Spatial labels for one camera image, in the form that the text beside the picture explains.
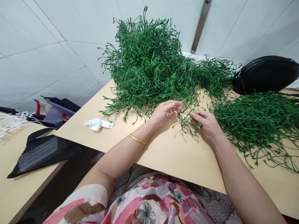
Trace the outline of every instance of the gold bracelet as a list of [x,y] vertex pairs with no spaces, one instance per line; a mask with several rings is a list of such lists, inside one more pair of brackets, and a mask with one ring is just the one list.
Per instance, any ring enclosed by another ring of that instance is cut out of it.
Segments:
[[146,142],[142,142],[142,141],[138,140],[137,138],[135,138],[135,137],[132,135],[132,133],[130,134],[130,136],[131,136],[131,138],[134,139],[135,141],[137,141],[137,142],[139,142],[139,143],[141,143],[141,144],[146,144]]

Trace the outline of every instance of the tiled wall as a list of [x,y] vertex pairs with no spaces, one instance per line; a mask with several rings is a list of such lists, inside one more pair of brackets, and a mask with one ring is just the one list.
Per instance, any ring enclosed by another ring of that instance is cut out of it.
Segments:
[[196,54],[243,65],[265,55],[299,62],[299,0],[212,0]]
[[[35,111],[40,95],[84,105],[109,80],[102,51],[112,18],[172,18],[190,52],[203,0],[0,0],[0,106]],[[197,55],[236,63],[276,54],[299,61],[299,0],[212,0]]]
[[203,0],[0,0],[0,106],[35,111],[40,95],[83,106],[110,79],[97,58],[113,17],[172,18],[190,51]]

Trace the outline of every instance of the table edge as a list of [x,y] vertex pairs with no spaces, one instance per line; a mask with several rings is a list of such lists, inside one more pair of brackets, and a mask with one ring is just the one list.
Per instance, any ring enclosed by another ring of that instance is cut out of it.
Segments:
[[27,209],[32,205],[34,200],[40,195],[40,193],[45,189],[45,187],[51,182],[51,180],[56,176],[56,174],[61,170],[61,168],[66,164],[67,160],[59,162],[58,166],[52,173],[47,177],[47,179],[39,186],[39,188],[34,192],[34,194],[29,198],[29,200],[23,205],[23,207],[18,211],[18,213],[12,218],[8,224],[15,224],[24,215]]

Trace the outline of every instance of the tissue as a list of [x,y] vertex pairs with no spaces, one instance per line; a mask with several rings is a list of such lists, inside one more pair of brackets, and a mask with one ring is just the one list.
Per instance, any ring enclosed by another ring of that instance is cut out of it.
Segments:
[[98,132],[101,127],[110,129],[114,125],[114,123],[111,123],[109,121],[104,121],[104,120],[101,120],[99,118],[94,118],[92,120],[84,122],[83,124],[89,126],[89,128],[91,130],[96,131],[96,132]]

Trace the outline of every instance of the light wood tabletop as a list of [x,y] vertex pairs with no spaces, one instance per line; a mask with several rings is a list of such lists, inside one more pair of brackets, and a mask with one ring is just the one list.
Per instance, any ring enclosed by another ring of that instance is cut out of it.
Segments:
[[[89,100],[66,124],[64,124],[55,135],[82,144],[84,146],[107,152],[117,142],[132,133],[144,123],[144,120],[131,116],[125,123],[124,114],[112,115],[109,119],[115,123],[111,129],[101,129],[94,132],[83,123],[93,118],[106,118],[99,113],[105,110],[108,100],[103,95],[114,98],[111,87],[115,87],[111,80],[91,100]],[[285,93],[298,93],[298,91],[285,89]],[[200,95],[200,106],[207,108],[209,99]],[[158,129],[150,138],[137,164],[164,172],[166,174],[190,181],[203,187],[226,193],[221,172],[211,143],[202,135],[192,137],[184,134],[177,119],[169,120],[163,127]],[[299,156],[299,151],[291,150],[291,155]],[[243,154],[239,154],[244,163]],[[265,188],[271,199],[274,201],[282,214],[299,219],[299,175],[280,167],[270,168],[260,162],[258,166],[250,161],[254,170],[251,172]],[[293,159],[299,166],[299,159]]]
[[63,161],[13,179],[6,178],[24,151],[28,135],[43,128],[46,127],[31,123],[9,133],[0,142],[0,223],[16,223],[65,163]]

